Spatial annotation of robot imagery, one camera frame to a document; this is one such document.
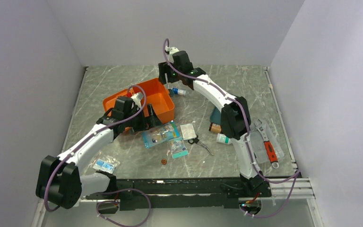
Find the orange medicine box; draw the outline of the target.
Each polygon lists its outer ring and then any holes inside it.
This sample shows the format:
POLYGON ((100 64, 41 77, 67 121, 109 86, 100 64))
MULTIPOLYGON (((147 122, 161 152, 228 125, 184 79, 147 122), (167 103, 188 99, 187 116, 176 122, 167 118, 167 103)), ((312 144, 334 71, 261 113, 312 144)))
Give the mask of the orange medicine box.
MULTIPOLYGON (((120 96, 126 96, 127 92, 137 93, 142 92, 144 98, 141 101, 142 107, 141 110, 144 112, 145 120, 148 117, 147 105, 151 104, 153 109, 162 122, 162 125, 168 123, 175 118, 174 108, 175 104, 173 103, 169 91, 162 85, 158 79, 150 79, 144 82, 137 84, 135 87, 124 89, 114 95, 111 95, 103 100, 104 107, 104 116, 102 119, 98 121, 98 123, 108 124, 108 120, 106 119, 106 112, 109 108, 114 107, 115 100, 120 96)), ((127 128, 125 131, 132 131, 131 128, 127 128)))

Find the clear zip bag white pads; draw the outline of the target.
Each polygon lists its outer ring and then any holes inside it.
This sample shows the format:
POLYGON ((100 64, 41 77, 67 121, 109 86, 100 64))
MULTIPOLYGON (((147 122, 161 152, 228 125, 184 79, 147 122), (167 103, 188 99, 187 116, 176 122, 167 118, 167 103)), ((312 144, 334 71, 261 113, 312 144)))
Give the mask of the clear zip bag white pads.
POLYGON ((196 133, 192 123, 180 125, 181 134, 184 140, 190 140, 196 138, 196 133))

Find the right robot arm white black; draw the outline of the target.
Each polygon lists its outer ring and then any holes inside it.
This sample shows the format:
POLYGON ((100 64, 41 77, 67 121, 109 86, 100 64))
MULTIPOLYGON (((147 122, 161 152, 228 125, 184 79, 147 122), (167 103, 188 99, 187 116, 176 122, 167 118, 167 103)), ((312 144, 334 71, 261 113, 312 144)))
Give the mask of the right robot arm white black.
POLYGON ((240 181, 237 191, 249 197, 270 197, 270 185, 262 178, 262 172, 254 160, 250 141, 251 119, 246 99, 229 94, 204 70, 195 68, 185 51, 165 47, 163 54, 165 61, 158 65, 160 82, 166 84, 182 81, 220 111, 221 129, 230 139, 239 162, 240 181))

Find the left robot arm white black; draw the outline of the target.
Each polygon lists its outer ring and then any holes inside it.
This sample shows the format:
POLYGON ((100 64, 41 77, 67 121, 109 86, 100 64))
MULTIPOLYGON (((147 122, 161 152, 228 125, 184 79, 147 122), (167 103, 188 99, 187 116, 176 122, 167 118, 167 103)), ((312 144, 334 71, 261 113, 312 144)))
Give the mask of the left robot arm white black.
POLYGON ((152 104, 141 104, 126 96, 118 97, 114 107, 96 121, 86 136, 58 156, 48 155, 41 161, 36 196, 45 203, 65 209, 75 206, 79 198, 95 193, 106 199, 112 198, 118 189, 115 175, 98 170, 81 176, 80 170, 126 129, 146 131, 160 125, 162 122, 152 104))

